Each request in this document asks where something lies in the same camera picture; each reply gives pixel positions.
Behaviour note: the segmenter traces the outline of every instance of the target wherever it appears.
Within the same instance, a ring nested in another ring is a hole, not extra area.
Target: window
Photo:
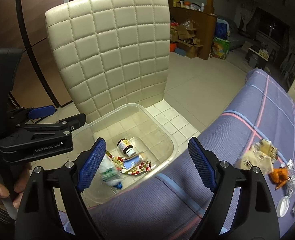
[[[277,43],[282,43],[283,36],[287,28],[288,26],[275,16],[267,13],[266,11],[261,11],[258,30],[275,40]]]

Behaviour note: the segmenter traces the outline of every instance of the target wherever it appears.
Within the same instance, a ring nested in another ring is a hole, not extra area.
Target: blue gripper pad
[[[100,139],[96,147],[91,152],[89,158],[80,169],[79,182],[77,184],[77,189],[79,192],[83,192],[91,185],[94,175],[103,160],[105,152],[106,143],[103,139]]]
[[[217,187],[215,182],[215,172],[193,138],[191,138],[188,142],[188,152],[203,181],[204,186],[213,192]]]
[[[43,106],[38,108],[33,108],[28,113],[28,117],[35,120],[43,117],[53,115],[55,113],[54,106]]]

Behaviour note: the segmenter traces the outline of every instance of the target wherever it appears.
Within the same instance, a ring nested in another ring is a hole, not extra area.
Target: bottle label
[[[124,150],[127,146],[129,146],[129,145],[131,145],[131,144],[129,143],[128,140],[123,140],[123,141],[121,141],[121,142],[119,143],[119,148],[120,148],[121,151],[123,152],[123,150]]]

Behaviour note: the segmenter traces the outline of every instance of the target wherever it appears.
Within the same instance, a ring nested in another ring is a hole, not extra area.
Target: colorful candy wrapper
[[[152,170],[151,161],[142,162],[142,163],[140,163],[140,165],[137,165],[137,166],[133,167],[132,169],[127,170],[123,164],[123,160],[125,160],[126,158],[119,157],[119,156],[113,156],[108,151],[106,151],[106,154],[112,159],[112,161],[114,162],[116,167],[121,168],[121,172],[124,174],[138,175],[143,172],[149,172]]]

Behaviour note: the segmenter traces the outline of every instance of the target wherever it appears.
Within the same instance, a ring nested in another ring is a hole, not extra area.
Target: white plastic lid
[[[136,152],[133,150],[133,148],[131,148],[126,151],[126,154],[128,157],[131,157],[132,155],[136,154]]]
[[[289,209],[289,196],[281,198],[277,205],[276,213],[279,218],[284,217],[287,210]]]

